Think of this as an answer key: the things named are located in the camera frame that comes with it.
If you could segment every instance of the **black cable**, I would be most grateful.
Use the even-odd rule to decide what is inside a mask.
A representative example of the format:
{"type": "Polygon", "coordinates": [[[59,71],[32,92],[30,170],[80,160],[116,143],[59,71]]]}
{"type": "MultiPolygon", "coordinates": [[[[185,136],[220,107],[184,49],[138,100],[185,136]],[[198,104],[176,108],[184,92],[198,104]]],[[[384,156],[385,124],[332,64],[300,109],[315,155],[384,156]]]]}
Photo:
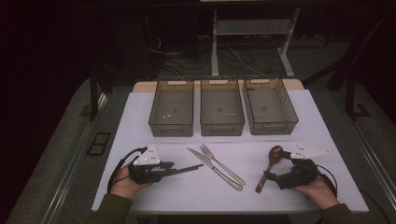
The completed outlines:
{"type": "Polygon", "coordinates": [[[119,161],[119,164],[117,164],[116,168],[114,169],[113,173],[111,174],[110,178],[108,179],[107,193],[110,192],[111,187],[113,186],[113,183],[114,183],[114,178],[116,178],[117,173],[121,169],[122,165],[125,163],[126,159],[128,159],[128,157],[130,157],[132,154],[136,153],[137,151],[140,153],[143,153],[146,149],[147,149],[146,147],[134,149],[131,152],[129,152],[128,154],[126,154],[126,156],[119,161]]]}
{"type": "Polygon", "coordinates": [[[159,73],[159,76],[160,76],[160,77],[164,77],[164,76],[163,76],[163,71],[161,71],[161,69],[158,70],[158,73],[159,73]]]}
{"type": "MultiPolygon", "coordinates": [[[[233,57],[230,57],[230,56],[228,56],[228,55],[226,55],[226,54],[224,54],[224,53],[218,51],[218,56],[219,56],[219,55],[221,55],[221,57],[223,57],[223,60],[224,60],[224,58],[225,58],[225,59],[228,59],[228,60],[230,60],[230,61],[234,61],[234,62],[236,62],[236,63],[244,64],[244,61],[240,61],[239,59],[235,58],[235,57],[234,57],[234,54],[232,54],[233,57]]],[[[244,67],[245,67],[245,66],[238,67],[238,66],[234,66],[234,65],[229,65],[229,66],[230,66],[230,67],[233,67],[233,68],[244,68],[244,67]]]]}
{"type": "Polygon", "coordinates": [[[168,71],[168,72],[172,73],[175,77],[178,77],[178,74],[176,74],[175,72],[169,70],[168,68],[161,67],[160,65],[159,65],[159,67],[165,71],[165,74],[166,74],[166,71],[168,71]]]}
{"type": "Polygon", "coordinates": [[[177,74],[179,74],[181,77],[183,77],[184,75],[183,75],[183,72],[180,72],[180,71],[178,71],[176,68],[174,68],[173,66],[169,66],[169,65],[166,65],[166,64],[164,64],[163,65],[166,69],[170,69],[170,70],[173,70],[173,71],[175,71],[175,73],[177,73],[177,74]]]}
{"type": "Polygon", "coordinates": [[[332,172],[330,172],[328,169],[324,168],[321,165],[317,165],[317,167],[322,168],[323,170],[327,171],[327,173],[329,173],[332,176],[332,179],[334,180],[334,187],[335,189],[338,189],[338,185],[337,185],[337,180],[335,179],[334,175],[332,174],[332,172]]]}
{"type": "Polygon", "coordinates": [[[201,68],[205,67],[207,65],[207,63],[209,62],[209,59],[210,59],[210,54],[208,54],[208,56],[206,57],[206,59],[204,61],[204,64],[200,65],[199,67],[194,67],[194,68],[185,67],[185,66],[181,65],[180,63],[176,63],[176,62],[174,62],[172,60],[169,60],[169,59],[164,59],[164,60],[167,61],[167,62],[170,62],[170,63],[174,63],[174,64],[176,64],[178,67],[180,67],[182,69],[198,70],[198,69],[201,69],[201,68]]]}
{"type": "Polygon", "coordinates": [[[115,181],[113,181],[113,184],[119,182],[120,180],[126,179],[126,178],[128,178],[128,177],[129,177],[129,175],[127,175],[127,176],[125,176],[125,177],[123,177],[123,178],[121,178],[121,179],[115,180],[115,181]]]}

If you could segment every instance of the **floor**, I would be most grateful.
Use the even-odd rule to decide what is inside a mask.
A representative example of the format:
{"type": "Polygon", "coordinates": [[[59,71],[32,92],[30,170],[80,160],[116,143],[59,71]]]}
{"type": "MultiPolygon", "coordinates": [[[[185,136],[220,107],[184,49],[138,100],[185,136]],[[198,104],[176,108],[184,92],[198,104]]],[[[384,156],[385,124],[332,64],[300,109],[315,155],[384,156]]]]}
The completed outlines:
{"type": "MultiPolygon", "coordinates": [[[[207,37],[201,38],[202,47],[198,55],[189,56],[177,49],[166,51],[158,76],[210,76],[210,45],[205,41],[207,37]]],[[[304,80],[337,61],[349,45],[348,42],[337,42],[326,47],[324,41],[320,36],[292,39],[288,57],[295,78],[304,80]]],[[[281,36],[220,40],[220,75],[265,73],[287,78],[276,53],[276,47],[281,42],[281,36]]],[[[356,184],[367,192],[367,196],[363,193],[363,197],[370,211],[358,216],[362,223],[387,223],[386,218],[390,223],[396,223],[395,176],[392,175],[396,169],[396,150],[393,150],[396,147],[396,127],[359,84],[356,103],[364,105],[370,117],[352,121],[344,109],[345,87],[340,91],[328,91],[326,84],[330,77],[331,74],[322,77],[305,88],[311,91],[356,184]]],[[[90,121],[84,114],[84,108],[90,104],[89,80],[81,85],[8,223],[80,223],[91,212],[102,174],[100,170],[106,164],[123,106],[131,90],[132,86],[119,85],[112,93],[104,94],[98,116],[90,121]],[[110,133],[105,153],[102,156],[87,156],[85,151],[96,133],[110,133]]],[[[316,223],[318,218],[317,214],[290,215],[292,224],[316,223]]],[[[135,217],[128,217],[128,223],[135,223],[135,217]]]]}

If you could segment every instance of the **table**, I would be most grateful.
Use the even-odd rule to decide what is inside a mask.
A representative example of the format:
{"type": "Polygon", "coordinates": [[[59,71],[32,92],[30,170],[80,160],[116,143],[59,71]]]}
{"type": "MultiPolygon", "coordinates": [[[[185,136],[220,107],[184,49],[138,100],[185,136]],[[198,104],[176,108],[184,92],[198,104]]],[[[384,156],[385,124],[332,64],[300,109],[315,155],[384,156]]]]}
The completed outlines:
{"type": "MultiPolygon", "coordinates": [[[[172,161],[175,168],[200,164],[186,147],[199,149],[205,143],[247,184],[237,191],[219,178],[207,166],[180,175],[165,177],[142,190],[134,199],[132,210],[138,215],[168,214],[291,214],[317,211],[305,196],[290,189],[280,190],[267,181],[262,193],[255,188],[268,165],[268,152],[276,145],[292,151],[296,145],[330,149],[332,154],[314,158],[316,164],[329,169],[338,182],[338,198],[353,212],[367,212],[361,194],[344,164],[309,91],[301,82],[285,79],[290,99],[299,123],[290,135],[251,135],[248,123],[242,136],[202,137],[199,125],[199,88],[195,88],[193,137],[153,137],[149,128],[149,112],[154,97],[155,82],[137,83],[125,105],[114,144],[97,191],[92,210],[97,210],[106,193],[107,181],[115,166],[128,152],[137,147],[155,144],[162,161],[172,161]]],[[[282,160],[273,167],[275,174],[285,174],[292,166],[282,160]]]]}

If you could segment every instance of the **cable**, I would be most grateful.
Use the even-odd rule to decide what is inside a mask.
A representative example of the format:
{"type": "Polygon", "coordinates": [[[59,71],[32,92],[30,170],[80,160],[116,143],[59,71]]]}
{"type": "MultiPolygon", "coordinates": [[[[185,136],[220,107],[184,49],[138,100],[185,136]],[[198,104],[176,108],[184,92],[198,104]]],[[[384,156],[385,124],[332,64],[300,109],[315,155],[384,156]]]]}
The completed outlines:
{"type": "Polygon", "coordinates": [[[176,62],[174,62],[174,61],[172,61],[172,60],[169,60],[169,59],[164,59],[164,60],[167,61],[167,62],[169,62],[169,63],[174,63],[174,64],[176,64],[179,68],[182,68],[182,69],[186,69],[186,70],[198,70],[198,69],[201,69],[201,68],[205,67],[205,66],[207,65],[207,63],[209,62],[209,59],[210,59],[210,54],[208,54],[208,56],[206,57],[206,59],[205,59],[205,61],[204,61],[204,64],[202,64],[202,65],[200,65],[200,66],[198,66],[198,67],[194,67],[194,68],[185,67],[185,66],[181,65],[180,63],[176,63],[176,62]]]}
{"type": "MultiPolygon", "coordinates": [[[[220,48],[225,48],[225,49],[228,49],[228,50],[231,49],[230,47],[227,47],[227,46],[219,46],[219,47],[220,47],[220,48]]],[[[226,57],[226,58],[228,58],[228,59],[230,59],[230,60],[233,60],[233,61],[235,61],[235,62],[241,62],[242,58],[241,58],[241,57],[238,57],[238,55],[236,55],[235,51],[233,51],[233,50],[230,50],[230,51],[233,52],[233,54],[231,54],[233,57],[232,57],[232,58],[230,58],[230,57],[228,57],[228,56],[224,56],[224,57],[226,57]]],[[[240,51],[244,52],[244,53],[251,59],[249,62],[246,62],[245,60],[242,60],[243,63],[245,63],[245,64],[252,64],[252,63],[255,62],[254,57],[253,57],[251,54],[247,53],[246,51],[244,51],[244,50],[242,50],[242,49],[240,49],[240,51]]]]}
{"type": "Polygon", "coordinates": [[[172,69],[174,70],[176,73],[178,73],[179,75],[181,75],[182,77],[184,76],[182,72],[178,71],[176,68],[172,67],[172,66],[168,66],[166,64],[164,64],[163,66],[165,66],[167,69],[172,69]]]}
{"type": "Polygon", "coordinates": [[[154,37],[156,37],[157,39],[158,39],[158,46],[157,46],[157,48],[156,49],[159,49],[160,48],[160,46],[161,46],[161,39],[157,36],[157,35],[148,35],[148,36],[154,36],[154,37]]]}
{"type": "Polygon", "coordinates": [[[123,178],[121,178],[121,179],[118,179],[118,180],[115,180],[115,181],[113,181],[113,184],[114,183],[117,183],[117,182],[119,182],[119,181],[121,181],[121,180],[123,180],[123,179],[126,179],[126,178],[128,178],[130,175],[127,175],[127,176],[125,176],[125,177],[123,177],[123,178]]]}
{"type": "Polygon", "coordinates": [[[169,56],[169,55],[182,55],[182,54],[184,54],[184,52],[183,51],[179,51],[179,52],[169,52],[169,53],[164,53],[163,55],[165,55],[165,56],[169,56]]]}
{"type": "Polygon", "coordinates": [[[160,52],[160,51],[158,51],[158,50],[155,50],[155,49],[148,49],[149,51],[151,51],[151,52],[154,52],[154,53],[159,53],[159,54],[163,54],[163,52],[160,52]]]}
{"type": "MultiPolygon", "coordinates": [[[[254,43],[254,44],[251,44],[251,45],[244,45],[244,46],[260,45],[260,44],[264,44],[264,43],[266,43],[266,42],[271,42],[271,41],[274,41],[274,40],[275,40],[275,39],[272,38],[271,40],[268,40],[268,41],[258,42],[258,43],[254,43]]],[[[227,47],[226,45],[224,45],[224,44],[223,44],[223,46],[220,46],[220,47],[221,47],[221,48],[228,48],[228,47],[227,47]]],[[[246,53],[246,55],[248,55],[250,58],[252,58],[252,62],[249,62],[249,63],[253,63],[253,62],[254,62],[254,57],[251,56],[250,54],[248,54],[248,53],[245,52],[245,51],[243,51],[243,52],[246,53]]],[[[227,56],[221,54],[220,52],[218,52],[218,55],[219,55],[219,58],[220,58],[225,64],[227,64],[227,65],[230,66],[230,67],[233,67],[233,68],[243,68],[243,67],[245,67],[245,66],[240,67],[240,66],[230,65],[229,63],[226,63],[225,60],[224,60],[223,58],[221,58],[221,57],[227,58],[227,59],[229,59],[229,60],[241,62],[241,61],[238,60],[238,59],[227,57],[227,56]]],[[[272,56],[271,58],[265,58],[265,61],[267,61],[267,62],[269,63],[268,69],[266,69],[265,72],[259,72],[259,71],[257,71],[257,72],[259,72],[259,73],[262,74],[262,75],[264,75],[265,73],[266,73],[266,74],[273,73],[273,72],[272,72],[272,69],[273,69],[273,60],[274,60],[274,58],[275,58],[275,56],[272,56]]]]}
{"type": "Polygon", "coordinates": [[[178,77],[178,74],[175,73],[175,72],[173,72],[173,71],[171,71],[170,69],[168,69],[168,68],[166,68],[166,67],[161,67],[160,65],[159,65],[159,67],[160,67],[161,69],[163,69],[164,71],[168,71],[168,72],[172,73],[175,77],[178,77]]]}
{"type": "Polygon", "coordinates": [[[338,189],[338,185],[337,185],[337,180],[335,179],[334,175],[332,174],[332,172],[330,172],[328,169],[324,168],[321,165],[317,165],[317,167],[322,168],[323,170],[327,171],[327,173],[329,173],[332,176],[332,179],[334,180],[334,187],[335,189],[338,189]]]}
{"type": "Polygon", "coordinates": [[[117,173],[119,172],[119,170],[121,169],[121,166],[125,163],[126,159],[128,159],[128,157],[130,157],[132,154],[136,153],[137,151],[140,153],[143,153],[147,148],[146,147],[141,147],[141,148],[137,148],[135,150],[132,150],[131,152],[129,152],[128,154],[126,154],[126,156],[121,159],[119,161],[119,163],[117,164],[116,168],[114,169],[113,173],[111,174],[110,178],[108,179],[108,183],[107,183],[107,193],[110,192],[111,187],[113,186],[114,183],[114,178],[116,177],[117,173]]]}
{"type": "Polygon", "coordinates": [[[218,52],[218,57],[221,59],[221,61],[222,61],[223,63],[225,63],[227,66],[229,66],[229,67],[231,67],[231,68],[245,68],[245,66],[243,66],[243,65],[241,65],[241,66],[234,66],[234,65],[231,65],[231,64],[227,63],[227,62],[224,60],[224,57],[227,58],[227,56],[225,56],[224,54],[222,54],[222,53],[220,53],[220,52],[218,52]]]}
{"type": "Polygon", "coordinates": [[[233,49],[228,48],[228,47],[227,47],[227,49],[229,49],[229,50],[239,59],[239,61],[240,61],[246,68],[250,69],[250,70],[253,71],[253,72],[257,72],[257,73],[259,73],[259,74],[265,75],[264,73],[262,73],[262,72],[260,72],[260,71],[258,71],[258,70],[255,70],[255,69],[249,67],[247,64],[245,64],[245,62],[235,53],[235,51],[233,51],[233,49]]]}

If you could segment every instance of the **sleeve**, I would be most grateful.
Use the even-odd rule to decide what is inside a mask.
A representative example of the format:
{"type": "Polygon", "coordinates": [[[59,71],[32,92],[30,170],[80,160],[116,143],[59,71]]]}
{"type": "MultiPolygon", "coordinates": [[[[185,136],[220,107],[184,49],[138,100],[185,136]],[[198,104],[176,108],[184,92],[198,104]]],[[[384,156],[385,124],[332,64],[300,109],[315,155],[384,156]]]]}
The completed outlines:
{"type": "Polygon", "coordinates": [[[114,194],[106,194],[99,209],[84,220],[85,224],[124,223],[132,201],[114,194]]]}
{"type": "Polygon", "coordinates": [[[326,224],[359,224],[358,217],[349,208],[340,203],[330,208],[320,210],[320,215],[326,224]]]}

